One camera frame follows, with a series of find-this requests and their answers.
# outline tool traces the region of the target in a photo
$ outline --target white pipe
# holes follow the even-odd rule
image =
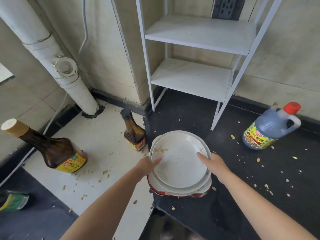
[[[56,40],[47,31],[29,2],[0,0],[0,17],[82,111],[88,115],[94,115],[99,105],[77,73],[77,65],[72,59],[63,57],[64,54]],[[70,68],[70,71],[57,68],[57,64],[64,64]]]

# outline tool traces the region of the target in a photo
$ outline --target hand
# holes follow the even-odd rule
[[[162,156],[158,156],[153,162],[150,162],[149,157],[145,156],[140,159],[134,167],[137,169],[139,176],[143,178],[152,172],[152,170],[161,162]]]
[[[206,156],[202,155],[200,152],[197,152],[199,159],[207,166],[211,173],[217,176],[218,180],[224,184],[224,179],[228,176],[231,171],[224,163],[223,159],[215,154],[211,153],[211,160]]]

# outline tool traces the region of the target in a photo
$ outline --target brown glass bottle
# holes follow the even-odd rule
[[[68,138],[50,138],[17,119],[4,122],[1,129],[35,147],[49,168],[73,173],[86,162],[85,153]]]
[[[126,126],[123,133],[129,145],[136,151],[141,150],[146,145],[146,132],[136,124],[130,109],[124,108],[120,112]]]

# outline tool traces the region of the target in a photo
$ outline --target shelf board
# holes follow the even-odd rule
[[[168,58],[151,76],[151,84],[224,102],[230,76],[230,69]]]
[[[168,15],[146,30],[145,39],[246,56],[256,29],[252,22]]]

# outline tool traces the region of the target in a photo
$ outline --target person's left hand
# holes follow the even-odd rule
[[[161,162],[162,156],[159,156],[153,162],[150,162],[149,157],[145,156],[140,159],[134,167],[137,169],[141,178],[147,176],[152,172],[152,170]]]

